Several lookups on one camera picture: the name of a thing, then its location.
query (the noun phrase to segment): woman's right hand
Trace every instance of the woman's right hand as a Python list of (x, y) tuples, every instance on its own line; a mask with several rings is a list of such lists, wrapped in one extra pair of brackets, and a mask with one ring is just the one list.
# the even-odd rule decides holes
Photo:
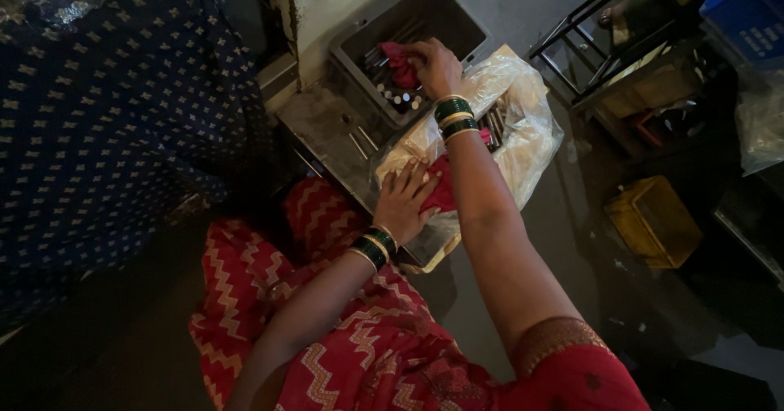
[(425, 57), (426, 63), (418, 57), (411, 57), (408, 62), (416, 68), (416, 76), (430, 98), (438, 100), (458, 93), (463, 66), (438, 39), (431, 37), (426, 42), (406, 45), (405, 49)]

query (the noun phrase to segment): red saree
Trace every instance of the red saree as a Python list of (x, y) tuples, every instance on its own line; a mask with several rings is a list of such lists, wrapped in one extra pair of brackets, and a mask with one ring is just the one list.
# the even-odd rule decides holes
[[(366, 228), (321, 179), (295, 185), (284, 206), (309, 265), (295, 267), (239, 220), (216, 221), (207, 234), (206, 295), (189, 329), (218, 409), (272, 314)], [(275, 409), (648, 409), (582, 321), (532, 327), (513, 365), (518, 380), (498, 385), (468, 362), (405, 276), (387, 265), (346, 305), (335, 329), (292, 360)]]

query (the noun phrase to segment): concrete floor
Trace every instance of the concrete floor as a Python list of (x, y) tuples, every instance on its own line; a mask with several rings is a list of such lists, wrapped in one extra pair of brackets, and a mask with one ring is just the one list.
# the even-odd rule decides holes
[[(523, 55), (583, 0), (460, 1), (497, 43)], [(565, 137), (523, 210), (533, 244), (627, 366), (715, 360), (709, 351), (719, 336), (739, 330), (677, 274), (632, 258), (601, 208), (622, 183), (622, 154), (597, 125), (570, 120), (556, 95), (550, 105)], [(592, 150), (570, 156), (574, 140)], [(212, 409), (186, 324), (201, 298), (199, 256), (213, 215), (162, 232), (121, 274), (88, 278), (70, 303), (0, 347), (1, 396), (24, 399), (25, 409)], [(499, 380), (513, 378), (462, 247), (412, 283), (473, 362)]]

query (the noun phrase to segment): navy blue fabric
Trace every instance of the navy blue fabric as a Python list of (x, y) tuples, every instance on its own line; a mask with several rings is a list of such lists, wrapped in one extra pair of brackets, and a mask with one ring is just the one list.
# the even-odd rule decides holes
[(276, 162), (222, 1), (106, 0), (58, 29), (44, 0), (0, 29), (0, 335), (121, 266), (185, 196), (226, 198), (252, 154)]

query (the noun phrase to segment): blue plastic crate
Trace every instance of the blue plastic crate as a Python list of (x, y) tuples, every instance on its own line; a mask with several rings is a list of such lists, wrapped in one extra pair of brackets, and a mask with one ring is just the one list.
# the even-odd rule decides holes
[(699, 12), (759, 69), (784, 68), (784, 0), (706, 0)]

